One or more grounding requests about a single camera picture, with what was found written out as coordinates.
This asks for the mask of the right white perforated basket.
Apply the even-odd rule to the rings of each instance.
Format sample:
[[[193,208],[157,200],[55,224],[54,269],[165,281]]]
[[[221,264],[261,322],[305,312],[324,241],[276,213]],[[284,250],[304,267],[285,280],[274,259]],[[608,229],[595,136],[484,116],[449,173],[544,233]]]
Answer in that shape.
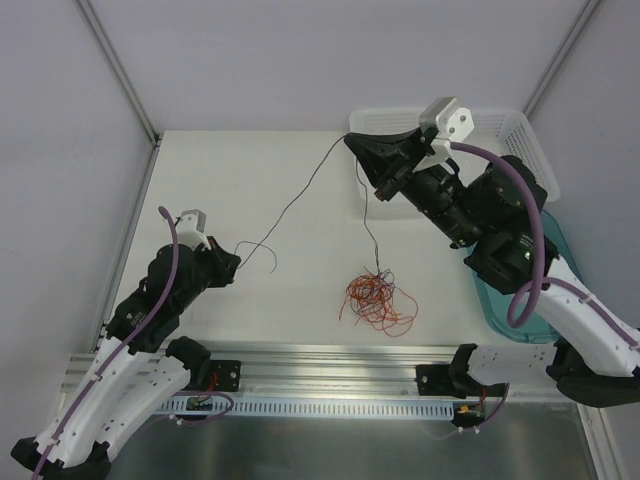
[[[547,192],[547,203],[560,199],[561,190],[551,165],[529,123],[512,109],[472,109],[473,132],[464,140],[497,156],[520,158]]]

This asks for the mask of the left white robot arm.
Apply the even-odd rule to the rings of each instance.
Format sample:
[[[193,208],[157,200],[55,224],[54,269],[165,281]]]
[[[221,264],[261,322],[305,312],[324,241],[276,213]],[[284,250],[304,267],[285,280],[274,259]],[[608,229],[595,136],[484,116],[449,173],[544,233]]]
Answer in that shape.
[[[115,309],[107,334],[68,405],[37,436],[22,438],[11,456],[44,479],[104,479],[122,447],[173,394],[205,390],[210,354],[182,336],[170,341],[148,378],[136,378],[203,292],[234,280],[239,256],[213,237],[195,248],[166,245],[137,288]]]

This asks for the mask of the white perforated basket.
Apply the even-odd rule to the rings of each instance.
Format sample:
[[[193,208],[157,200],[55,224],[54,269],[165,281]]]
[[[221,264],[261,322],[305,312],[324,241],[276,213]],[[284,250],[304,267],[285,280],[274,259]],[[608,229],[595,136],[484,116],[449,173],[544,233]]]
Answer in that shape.
[[[547,192],[547,203],[560,199],[561,190],[551,165],[529,123],[512,109],[472,109],[473,132],[464,140],[497,156],[520,158]]]
[[[363,134],[371,134],[371,135],[393,135],[393,134],[399,134],[399,133],[412,131],[414,129],[421,130],[420,127],[419,127],[419,116],[416,118],[415,125],[412,128],[410,128],[410,129],[408,129],[406,131],[403,131],[403,132],[380,134],[380,133],[367,133],[367,132],[360,132],[360,131],[351,130],[351,131],[349,131],[349,133],[350,132],[355,132],[355,133],[363,133]],[[424,215],[427,215],[427,216],[432,215],[432,214],[438,215],[441,212],[446,211],[451,207],[451,205],[456,200],[456,197],[460,193],[460,190],[462,189],[462,184],[461,184],[460,179],[459,179],[459,174],[457,172],[455,172],[455,171],[452,171],[452,172],[448,171],[446,169],[446,167],[444,166],[451,159],[452,159],[452,155],[448,160],[446,160],[443,163],[439,163],[439,164],[434,165],[434,166],[432,166],[430,168],[418,170],[418,167],[420,166],[420,163],[421,163],[420,162],[418,164],[416,170],[417,170],[418,173],[421,173],[424,170],[426,170],[428,173],[436,173],[437,172],[437,170],[436,170],[437,167],[443,167],[445,173],[451,174],[453,176],[453,202],[452,203],[438,203],[437,199],[434,201],[434,199],[429,195],[429,191],[425,187],[417,186],[414,181],[412,181],[410,183],[410,185],[408,187],[408,192],[406,194],[397,193],[390,201],[381,201],[375,196],[374,188],[370,185],[367,177],[365,176],[364,171],[358,165],[357,161],[356,161],[356,172],[358,174],[362,173],[364,175],[363,181],[366,182],[368,184],[368,186],[369,186],[369,191],[363,194],[363,197],[368,199],[368,201],[376,201],[376,202],[382,203],[382,204],[392,204],[395,201],[396,198],[401,198],[401,199],[404,200],[405,203],[411,205],[415,210],[417,210],[421,214],[424,214]]]

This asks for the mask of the left aluminium frame post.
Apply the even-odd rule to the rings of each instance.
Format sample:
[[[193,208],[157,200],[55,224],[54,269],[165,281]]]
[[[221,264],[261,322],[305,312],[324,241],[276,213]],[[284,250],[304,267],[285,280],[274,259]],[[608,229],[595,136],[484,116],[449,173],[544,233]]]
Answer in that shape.
[[[74,5],[85,22],[89,34],[96,43],[100,54],[118,84],[144,136],[152,147],[156,147],[161,140],[161,135],[154,127],[93,2],[89,0],[75,0]]]

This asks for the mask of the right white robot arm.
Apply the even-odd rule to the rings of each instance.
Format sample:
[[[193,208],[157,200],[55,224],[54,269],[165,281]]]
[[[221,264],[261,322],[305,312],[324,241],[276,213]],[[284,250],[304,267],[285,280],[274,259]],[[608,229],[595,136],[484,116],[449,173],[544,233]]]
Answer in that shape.
[[[527,384],[595,408],[638,402],[639,332],[585,287],[545,236],[547,194],[519,158],[449,142],[436,162],[433,129],[349,133],[344,142],[378,199],[404,196],[452,248],[468,250],[465,264],[480,280],[511,297],[510,327],[539,315],[559,334],[545,345],[459,346],[448,369],[455,396]]]

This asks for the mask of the aluminium mounting rail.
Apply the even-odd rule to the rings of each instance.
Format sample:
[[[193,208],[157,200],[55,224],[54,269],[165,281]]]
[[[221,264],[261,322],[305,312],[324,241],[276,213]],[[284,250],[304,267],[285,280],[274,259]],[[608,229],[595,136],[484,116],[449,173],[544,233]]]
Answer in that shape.
[[[201,344],[215,360],[241,362],[241,394],[287,398],[416,398],[415,367],[448,363],[455,352],[451,346]]]

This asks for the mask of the left white perforated basket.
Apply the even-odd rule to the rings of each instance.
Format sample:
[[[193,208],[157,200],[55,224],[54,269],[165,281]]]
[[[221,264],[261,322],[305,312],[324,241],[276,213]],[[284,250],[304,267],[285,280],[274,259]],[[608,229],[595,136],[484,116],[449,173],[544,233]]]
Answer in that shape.
[[[380,134],[380,133],[367,133],[367,132],[360,132],[360,131],[351,130],[351,131],[349,131],[349,133],[350,132],[355,132],[355,133],[363,133],[363,134],[371,134],[371,135],[393,135],[393,134],[399,134],[399,133],[412,131],[414,129],[421,130],[420,127],[419,127],[419,116],[416,118],[415,125],[412,128],[410,128],[410,129],[408,129],[406,131],[403,131],[403,132]],[[452,159],[452,155],[448,160],[446,160],[443,163],[439,163],[439,164],[434,165],[434,166],[432,166],[430,168],[418,170],[418,167],[420,166],[420,163],[421,163],[420,162],[418,164],[416,170],[417,170],[418,173],[421,173],[424,170],[426,170],[428,173],[436,173],[437,172],[437,170],[436,170],[437,167],[443,167],[445,173],[451,174],[453,176],[453,202],[452,203],[438,203],[437,199],[434,201],[434,199],[429,195],[429,191],[425,187],[417,186],[414,181],[412,181],[410,183],[410,185],[408,187],[408,192],[406,194],[397,193],[390,201],[381,201],[375,196],[374,188],[370,185],[367,177],[365,176],[364,171],[358,165],[357,161],[356,161],[356,172],[358,174],[362,173],[364,175],[363,181],[366,182],[368,184],[368,186],[369,186],[369,191],[363,194],[363,197],[368,199],[368,201],[376,201],[376,202],[382,203],[382,204],[392,204],[395,201],[396,198],[401,198],[401,199],[404,200],[405,203],[411,205],[415,210],[417,210],[421,214],[424,214],[424,215],[427,215],[427,216],[432,215],[432,214],[438,215],[441,212],[446,211],[451,207],[451,205],[456,200],[456,197],[460,193],[460,190],[462,189],[462,184],[461,184],[460,179],[459,179],[459,174],[457,172],[455,172],[455,171],[452,171],[452,172],[448,171],[446,169],[446,167],[444,166],[451,159]]]

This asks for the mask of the aluminium frame post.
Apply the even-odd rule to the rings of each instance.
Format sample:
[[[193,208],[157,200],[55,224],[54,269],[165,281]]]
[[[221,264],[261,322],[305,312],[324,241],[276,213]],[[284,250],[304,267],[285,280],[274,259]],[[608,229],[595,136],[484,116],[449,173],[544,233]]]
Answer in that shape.
[[[522,108],[528,119],[533,118],[544,103],[569,58],[605,4],[604,0],[587,0],[582,3]]]
[[[85,22],[89,34],[96,43],[100,54],[118,84],[144,136],[152,147],[156,147],[161,140],[161,135],[154,127],[93,2],[89,0],[75,0],[74,5]]]

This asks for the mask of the right aluminium frame post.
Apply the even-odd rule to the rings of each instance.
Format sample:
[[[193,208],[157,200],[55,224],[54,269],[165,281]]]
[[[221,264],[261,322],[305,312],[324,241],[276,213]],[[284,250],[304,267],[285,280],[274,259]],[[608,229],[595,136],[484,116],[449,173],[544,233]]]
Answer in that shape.
[[[569,58],[605,4],[604,0],[587,0],[582,3],[522,108],[528,119],[533,118],[544,103]]]

